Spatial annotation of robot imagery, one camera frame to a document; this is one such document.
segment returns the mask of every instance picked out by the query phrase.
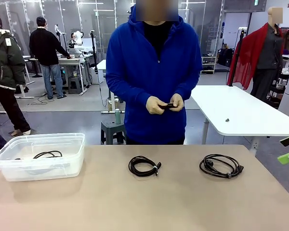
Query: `ceiling light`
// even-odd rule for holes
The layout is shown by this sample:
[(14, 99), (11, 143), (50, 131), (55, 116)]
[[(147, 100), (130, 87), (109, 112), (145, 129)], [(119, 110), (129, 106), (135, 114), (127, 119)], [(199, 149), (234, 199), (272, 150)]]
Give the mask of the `ceiling light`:
[(95, 3), (95, 2), (79, 2), (79, 4), (104, 4), (103, 2), (98, 2), (98, 3)]
[(114, 11), (114, 10), (94, 10), (94, 11)]
[(191, 2), (181, 2), (180, 4), (200, 4), (206, 3), (205, 1), (191, 1)]

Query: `plastic storage bin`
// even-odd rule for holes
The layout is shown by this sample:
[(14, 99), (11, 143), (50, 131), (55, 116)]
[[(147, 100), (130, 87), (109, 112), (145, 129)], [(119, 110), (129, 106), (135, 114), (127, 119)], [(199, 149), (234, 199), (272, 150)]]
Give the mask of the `plastic storage bin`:
[[(0, 170), (7, 181), (75, 177), (84, 159), (85, 135), (61, 133), (19, 136), (0, 150)], [(41, 152), (60, 151), (62, 157), (38, 159)]]

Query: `blue fleece jacket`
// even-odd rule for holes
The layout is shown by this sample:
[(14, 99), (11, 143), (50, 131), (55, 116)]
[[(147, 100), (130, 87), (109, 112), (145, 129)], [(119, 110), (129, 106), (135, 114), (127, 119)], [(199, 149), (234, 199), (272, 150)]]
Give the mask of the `blue fleece jacket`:
[(109, 89), (126, 102), (125, 128), (130, 139), (145, 144), (166, 144), (185, 134), (186, 111), (165, 110), (151, 115), (145, 105), (150, 96), (169, 103), (173, 94), (191, 96), (202, 70), (198, 36), (181, 17), (174, 22), (160, 60), (136, 21), (135, 7), (129, 21), (111, 35), (106, 58)]

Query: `red scarf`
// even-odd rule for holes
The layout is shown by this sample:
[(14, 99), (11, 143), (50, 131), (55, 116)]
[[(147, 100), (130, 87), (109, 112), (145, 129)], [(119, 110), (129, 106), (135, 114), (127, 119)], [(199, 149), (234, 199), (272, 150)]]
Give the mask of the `red scarf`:
[[(250, 35), (243, 38), (242, 47), (241, 47), (239, 59), (237, 62), (236, 73), (235, 73), (233, 82), (240, 82), (242, 86), (244, 87), (244, 90), (246, 90), (249, 87), (250, 81), (255, 74), (258, 59), (263, 48), (266, 34), (268, 32), (268, 26), (269, 24), (266, 23), (259, 30), (256, 30)], [(283, 37), (282, 31), (280, 28), (279, 28), (279, 33), (280, 33), (280, 36)], [(235, 59), (237, 56), (237, 47), (236, 47), (235, 54), (232, 58), (227, 85), (230, 84), (230, 79), (231, 79), (230, 76), (232, 75), (232, 72), (234, 69)]]

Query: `black jacket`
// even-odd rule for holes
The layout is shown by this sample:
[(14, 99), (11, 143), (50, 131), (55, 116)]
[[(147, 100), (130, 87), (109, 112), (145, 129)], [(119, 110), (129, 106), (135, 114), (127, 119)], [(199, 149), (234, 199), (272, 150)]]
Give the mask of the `black jacket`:
[(17, 84), (25, 84), (24, 67), (24, 58), (11, 34), (0, 32), (0, 85), (16, 89)]
[(39, 63), (45, 66), (59, 64), (57, 51), (69, 56), (56, 36), (44, 28), (38, 28), (31, 33), (29, 47)]

